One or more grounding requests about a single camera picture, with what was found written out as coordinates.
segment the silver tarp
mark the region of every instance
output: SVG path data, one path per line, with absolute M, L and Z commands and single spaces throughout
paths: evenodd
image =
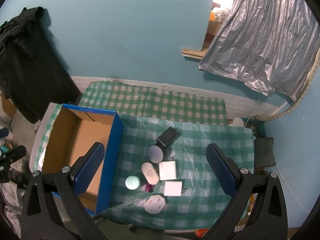
M 304 0 L 234 0 L 199 69 L 297 100 L 320 45 Z

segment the blue cardboard box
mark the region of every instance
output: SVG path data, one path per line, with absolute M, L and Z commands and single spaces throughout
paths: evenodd
M 87 191 L 79 200 L 90 215 L 110 205 L 112 183 L 124 125 L 116 111 L 63 104 L 54 121 L 45 150 L 42 173 L 58 172 L 72 166 L 95 142 L 101 142 L 106 155 Z

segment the cardboard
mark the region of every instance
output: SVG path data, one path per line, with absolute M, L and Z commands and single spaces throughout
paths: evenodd
M 9 100 L 5 99 L 4 95 L 1 93 L 1 103 L 2 103 L 2 110 L 10 117 L 12 118 L 14 113 L 16 112 L 15 105 Z
M 215 35 L 217 35 L 220 28 L 221 28 L 221 23 L 209 21 L 207 33 L 215 36 Z
M 42 173 L 54 173 L 72 166 L 95 142 L 101 142 L 106 156 L 86 193 L 79 200 L 91 215 L 109 207 L 113 177 L 123 124 L 116 111 L 63 104 L 46 147 Z

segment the hanging clothes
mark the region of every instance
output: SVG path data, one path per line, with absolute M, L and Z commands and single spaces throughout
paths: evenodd
M 45 36 L 42 7 L 24 8 L 0 27 L 0 89 L 31 123 L 50 102 L 75 104 L 81 95 Z

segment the blue textured gripper pad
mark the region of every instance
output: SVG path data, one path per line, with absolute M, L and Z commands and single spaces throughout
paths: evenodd
M 83 164 L 81 170 L 75 176 L 73 192 L 77 197 L 87 191 L 94 175 L 103 161 L 105 153 L 103 144 L 99 143 L 92 151 L 92 154 L 86 163 Z
M 0 138 L 7 137 L 9 135 L 9 130 L 8 128 L 2 128 L 0 129 Z
M 229 170 L 228 166 L 220 158 L 219 153 L 213 148 L 211 144 L 207 146 L 205 151 L 207 161 L 216 175 L 223 192 L 226 195 L 233 197 L 236 194 L 236 178 Z

